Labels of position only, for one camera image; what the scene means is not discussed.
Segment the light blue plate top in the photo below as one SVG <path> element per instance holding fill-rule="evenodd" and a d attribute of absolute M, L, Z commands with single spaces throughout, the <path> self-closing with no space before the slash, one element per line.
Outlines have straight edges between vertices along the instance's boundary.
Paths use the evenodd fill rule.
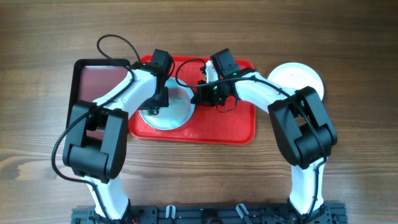
<path fill-rule="evenodd" d="M 152 128 L 167 131 L 181 127 L 192 116 L 195 105 L 191 103 L 193 91 L 180 86 L 174 77 L 169 78 L 165 86 L 169 91 L 169 106 L 159 108 L 158 114 L 154 110 L 141 110 L 141 118 Z"/>

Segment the white plate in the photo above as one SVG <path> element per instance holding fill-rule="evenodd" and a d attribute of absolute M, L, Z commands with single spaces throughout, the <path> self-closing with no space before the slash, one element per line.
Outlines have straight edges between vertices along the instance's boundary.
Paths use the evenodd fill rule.
<path fill-rule="evenodd" d="M 277 66 L 267 77 L 280 86 L 300 90 L 306 86 L 314 88 L 323 100 L 325 89 L 319 74 L 308 65 L 288 62 Z"/>

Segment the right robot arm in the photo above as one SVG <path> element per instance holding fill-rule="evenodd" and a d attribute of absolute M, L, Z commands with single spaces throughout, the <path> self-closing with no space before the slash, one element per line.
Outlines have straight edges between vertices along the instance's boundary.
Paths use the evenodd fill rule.
<path fill-rule="evenodd" d="M 194 104 L 224 105 L 230 96 L 265 111 L 284 159 L 292 168 L 289 203 L 301 222 L 315 218 L 324 201 L 322 176 L 336 130 L 317 91 L 284 87 L 257 70 L 241 68 L 229 49 L 213 54 L 200 69 L 204 76 L 194 87 Z"/>

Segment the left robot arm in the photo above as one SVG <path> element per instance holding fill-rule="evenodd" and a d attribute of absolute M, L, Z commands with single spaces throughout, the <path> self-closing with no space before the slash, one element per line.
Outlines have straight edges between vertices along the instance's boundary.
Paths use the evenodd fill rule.
<path fill-rule="evenodd" d="M 165 82 L 174 66 L 168 52 L 156 49 L 149 62 L 127 67 L 124 80 L 110 92 L 72 107 L 63 163 L 76 182 L 91 187 L 95 213 L 105 223 L 125 222 L 131 205 L 119 177 L 127 153 L 128 121 L 137 110 L 158 114 L 169 105 Z"/>

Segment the red plastic tray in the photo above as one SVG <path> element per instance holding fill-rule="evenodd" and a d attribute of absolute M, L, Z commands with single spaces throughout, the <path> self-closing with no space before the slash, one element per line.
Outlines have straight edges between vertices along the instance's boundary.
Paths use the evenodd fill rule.
<path fill-rule="evenodd" d="M 243 145 L 256 133 L 256 106 L 229 97 L 219 108 L 196 106 L 191 118 L 173 130 L 158 130 L 144 122 L 139 112 L 129 120 L 129 132 L 136 138 L 209 144 Z"/>

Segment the black tray with red water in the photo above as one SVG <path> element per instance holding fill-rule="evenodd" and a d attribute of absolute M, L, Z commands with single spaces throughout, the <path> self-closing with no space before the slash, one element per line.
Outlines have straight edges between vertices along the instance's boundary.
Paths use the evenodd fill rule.
<path fill-rule="evenodd" d="M 110 92 L 125 79 L 127 70 L 108 59 L 79 59 L 73 67 L 72 85 L 68 103 L 67 123 L 73 105 L 79 101 L 93 101 Z"/>

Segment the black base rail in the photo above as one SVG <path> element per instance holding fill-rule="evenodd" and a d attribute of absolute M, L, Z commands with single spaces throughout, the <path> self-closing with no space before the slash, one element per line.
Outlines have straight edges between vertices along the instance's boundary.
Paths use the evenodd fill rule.
<path fill-rule="evenodd" d="M 114 223 L 141 224 L 205 224 L 205 223 L 304 223 L 303 215 L 295 213 L 287 203 L 272 203 L 261 206 L 247 206 L 243 203 L 235 206 L 210 207 L 157 207 L 129 206 L 130 212 L 122 220 Z M 70 223 L 109 223 L 107 219 L 95 212 L 94 207 L 78 207 L 72 209 Z M 308 223 L 348 223 L 345 204 L 324 203 L 311 214 Z"/>

